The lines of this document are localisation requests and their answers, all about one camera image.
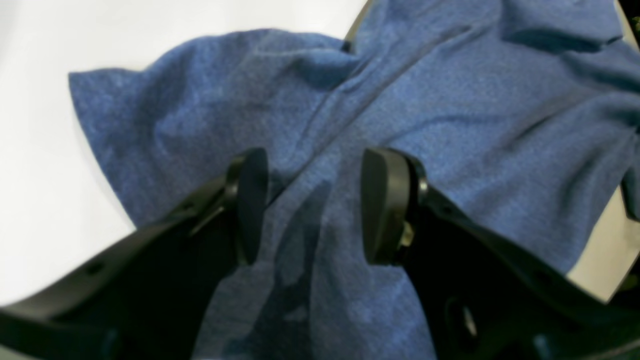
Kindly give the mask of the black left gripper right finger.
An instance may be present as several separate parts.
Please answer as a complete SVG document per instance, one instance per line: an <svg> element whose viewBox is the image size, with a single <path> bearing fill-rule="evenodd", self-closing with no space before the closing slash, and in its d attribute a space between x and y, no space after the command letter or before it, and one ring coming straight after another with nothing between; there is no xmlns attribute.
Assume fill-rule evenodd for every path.
<svg viewBox="0 0 640 360"><path fill-rule="evenodd" d="M602 303L510 240L473 223L417 158L367 148L365 259L401 267L439 360L637 360L639 289Z"/></svg>

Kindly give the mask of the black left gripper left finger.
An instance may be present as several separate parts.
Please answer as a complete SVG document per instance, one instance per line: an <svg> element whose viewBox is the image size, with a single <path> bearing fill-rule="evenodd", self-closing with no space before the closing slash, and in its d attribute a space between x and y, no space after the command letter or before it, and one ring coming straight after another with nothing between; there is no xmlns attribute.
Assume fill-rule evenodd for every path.
<svg viewBox="0 0 640 360"><path fill-rule="evenodd" d="M1 308L1 345L36 360L187 360L217 285L258 257L266 150L46 289Z"/></svg>

